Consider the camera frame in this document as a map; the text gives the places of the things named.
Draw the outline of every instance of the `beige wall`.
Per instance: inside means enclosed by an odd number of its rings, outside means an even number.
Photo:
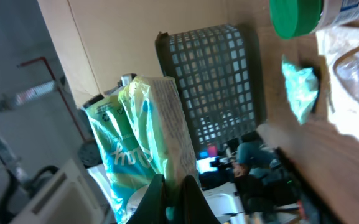
[[[125,73],[161,76],[154,40],[227,22],[226,0],[39,0],[77,106]]]

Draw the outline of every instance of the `plastic jar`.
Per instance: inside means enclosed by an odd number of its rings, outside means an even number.
[[[269,8],[283,39],[359,19],[359,0],[270,0]]]

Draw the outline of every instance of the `desk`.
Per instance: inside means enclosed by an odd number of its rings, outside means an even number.
[[[315,35],[282,40],[269,18],[269,1],[227,1],[231,24],[246,24],[258,35],[267,122],[258,133],[270,146],[280,146],[299,172],[344,223],[359,223],[359,142],[341,136],[327,122],[328,77],[319,72]],[[309,121],[299,126],[287,102],[281,56],[316,68],[320,95]]]

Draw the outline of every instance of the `green bottle cap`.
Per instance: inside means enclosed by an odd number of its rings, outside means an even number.
[[[308,34],[315,29],[323,0],[270,0],[274,30],[283,39]]]

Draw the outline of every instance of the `plastic crate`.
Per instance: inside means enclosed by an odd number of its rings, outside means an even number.
[[[236,27],[160,33],[156,51],[164,76],[175,78],[195,151],[256,129],[245,43]]]

